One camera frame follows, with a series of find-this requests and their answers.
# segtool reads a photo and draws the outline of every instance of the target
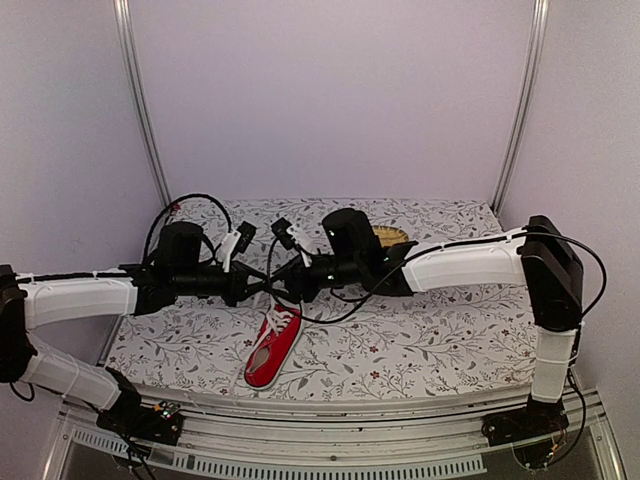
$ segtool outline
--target white wall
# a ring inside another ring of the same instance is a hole
[[[540,75],[502,220],[550,216],[593,246],[611,283],[579,373],[597,383],[629,478],[640,478],[640,3],[551,2]],[[589,263],[586,297],[599,284]]]
[[[139,259],[159,208],[124,73],[113,3],[0,4],[0,263],[96,269]],[[109,322],[43,333],[95,360]],[[34,479],[60,401],[0,385],[0,478]]]
[[[132,2],[172,192],[488,199],[533,4]]]

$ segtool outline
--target shoe insole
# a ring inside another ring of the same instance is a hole
[[[270,353],[269,347],[262,347],[259,349],[253,356],[253,364],[247,369],[247,373],[254,373],[257,369],[267,363]]]

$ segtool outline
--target shoe sole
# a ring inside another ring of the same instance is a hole
[[[247,382],[247,369],[245,368],[244,375],[242,377],[244,378],[244,382],[249,386],[250,389],[261,392],[263,390],[270,389],[273,386],[273,384],[276,383],[276,380],[278,380],[278,377],[280,376],[280,371],[282,370],[282,367],[284,367],[284,364],[287,363],[287,360],[289,360],[289,356],[293,352],[293,349],[298,344],[298,340],[300,340],[300,336],[302,335],[302,330],[304,330],[303,325],[304,325],[304,320],[300,320],[300,328],[298,329],[298,333],[296,334],[295,340],[291,344],[291,348],[289,348],[287,355],[284,357],[284,360],[280,364],[280,367],[278,367],[278,370],[276,371],[276,374],[273,376],[273,379],[267,385],[265,385],[264,387],[254,387],[249,382]]]

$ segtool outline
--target white shoelace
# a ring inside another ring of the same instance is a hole
[[[253,302],[254,309],[256,308],[258,300],[260,298],[259,295],[260,294],[256,295],[256,298],[254,299],[254,302]],[[285,328],[287,328],[287,326],[293,319],[293,314],[290,312],[287,312],[286,310],[283,312],[278,312],[276,310],[276,302],[272,298],[269,306],[269,310],[265,314],[264,318],[267,321],[267,328],[265,328],[264,332],[262,332],[262,335],[258,337],[258,340],[256,340],[256,343],[254,344],[251,351],[242,359],[238,368],[236,368],[234,372],[231,374],[231,382],[229,383],[229,396],[234,399],[233,400],[234,403],[236,401],[234,391],[235,391],[236,383],[238,382],[238,377],[240,376],[240,373],[242,373],[242,370],[246,368],[247,362],[251,358],[251,355],[253,355],[255,351],[258,350],[258,348],[260,348],[260,345],[262,344],[264,339],[267,338],[272,332],[275,333],[276,335],[280,335],[282,331]]]

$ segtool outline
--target floral tablecloth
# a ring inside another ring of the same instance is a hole
[[[281,216],[298,223],[329,251],[320,222],[342,207],[363,210],[373,225],[402,228],[413,240],[447,241],[500,231],[483,202],[305,199],[227,201],[235,225],[258,232],[237,259],[265,270]],[[203,225],[214,244],[225,231],[215,206],[186,201],[174,220]],[[292,253],[276,249],[274,267]],[[361,294],[358,287],[346,296]],[[232,375],[252,348],[268,308],[264,294],[228,308],[218,299],[182,298],[174,306],[123,319],[107,365],[138,384],[229,395]],[[350,305],[323,293],[308,314],[329,319]],[[275,384],[250,389],[240,375],[234,395],[304,401],[434,397],[528,384],[536,330],[524,287],[476,285],[432,290],[410,298],[374,297],[356,315],[335,325],[306,324]]]

